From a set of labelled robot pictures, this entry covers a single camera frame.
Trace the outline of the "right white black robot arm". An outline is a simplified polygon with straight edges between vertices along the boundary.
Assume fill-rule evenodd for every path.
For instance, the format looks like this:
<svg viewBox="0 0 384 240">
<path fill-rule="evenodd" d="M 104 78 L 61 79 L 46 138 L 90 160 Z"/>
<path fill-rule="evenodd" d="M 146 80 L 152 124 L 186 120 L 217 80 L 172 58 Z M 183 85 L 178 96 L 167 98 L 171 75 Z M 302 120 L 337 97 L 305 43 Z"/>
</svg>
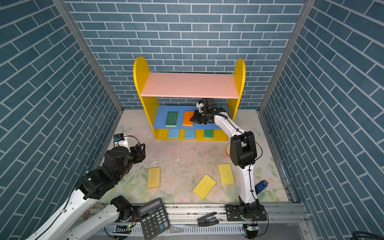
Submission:
<svg viewBox="0 0 384 240">
<path fill-rule="evenodd" d="M 191 117 L 192 122 L 215 124 L 230 138 L 230 158 L 240 170 L 239 209 L 242 218 L 267 220 L 268 215 L 256 193 L 254 169 L 259 155 L 253 132 L 245 131 L 234 123 L 222 107 L 217 107 L 214 99 L 203 98 L 196 106 L 198 109 Z"/>
</svg>

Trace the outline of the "dark green scrub sponge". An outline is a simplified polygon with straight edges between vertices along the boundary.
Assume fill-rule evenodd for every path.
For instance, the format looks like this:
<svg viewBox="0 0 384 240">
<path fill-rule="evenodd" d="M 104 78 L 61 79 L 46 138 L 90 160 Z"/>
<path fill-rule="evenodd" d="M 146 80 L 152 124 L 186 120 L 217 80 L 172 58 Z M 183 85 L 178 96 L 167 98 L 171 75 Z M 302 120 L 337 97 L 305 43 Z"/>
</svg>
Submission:
<svg viewBox="0 0 384 240">
<path fill-rule="evenodd" d="M 166 127 L 176 127 L 178 125 L 179 112 L 168 112 L 165 122 Z"/>
</svg>

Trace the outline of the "orange sponge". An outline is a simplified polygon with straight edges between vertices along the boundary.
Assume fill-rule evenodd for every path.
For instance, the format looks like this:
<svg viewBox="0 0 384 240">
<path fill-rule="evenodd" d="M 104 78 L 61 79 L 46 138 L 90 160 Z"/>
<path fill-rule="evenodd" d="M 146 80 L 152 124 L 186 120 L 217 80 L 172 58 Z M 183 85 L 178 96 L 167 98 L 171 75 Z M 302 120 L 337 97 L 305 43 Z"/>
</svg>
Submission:
<svg viewBox="0 0 384 240">
<path fill-rule="evenodd" d="M 194 111 L 185 111 L 184 112 L 184 117 L 183 117 L 183 123 L 182 123 L 182 126 L 184 127 L 192 127 L 193 126 L 193 122 L 191 121 L 191 118 L 193 117 L 194 115 Z"/>
</svg>

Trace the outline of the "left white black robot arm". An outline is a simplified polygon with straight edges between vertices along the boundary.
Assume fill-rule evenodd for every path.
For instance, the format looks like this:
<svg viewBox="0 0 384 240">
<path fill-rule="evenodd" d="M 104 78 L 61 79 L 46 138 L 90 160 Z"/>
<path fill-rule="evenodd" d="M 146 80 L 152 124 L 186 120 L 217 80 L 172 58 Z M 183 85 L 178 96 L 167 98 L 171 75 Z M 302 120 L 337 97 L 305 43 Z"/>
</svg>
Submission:
<svg viewBox="0 0 384 240">
<path fill-rule="evenodd" d="M 76 183 L 73 192 L 62 206 L 33 234 L 30 240 L 80 240 L 87 239 L 98 230 L 117 220 L 133 221 L 132 204 L 123 196 L 115 197 L 111 203 L 92 218 L 70 232 L 76 220 L 104 194 L 113 189 L 132 169 L 146 158 L 146 145 L 113 147 L 106 151 L 101 166 L 86 173 Z"/>
</svg>

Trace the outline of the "bright green sponge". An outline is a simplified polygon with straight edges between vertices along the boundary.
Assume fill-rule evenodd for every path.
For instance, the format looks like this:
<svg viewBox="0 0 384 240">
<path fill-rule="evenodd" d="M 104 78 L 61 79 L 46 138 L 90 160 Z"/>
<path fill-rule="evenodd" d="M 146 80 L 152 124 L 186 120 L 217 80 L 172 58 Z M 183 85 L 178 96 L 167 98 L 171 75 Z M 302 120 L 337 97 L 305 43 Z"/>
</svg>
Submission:
<svg viewBox="0 0 384 240">
<path fill-rule="evenodd" d="M 205 139 L 213 139 L 214 138 L 214 130 L 204 130 L 204 138 Z"/>
</svg>

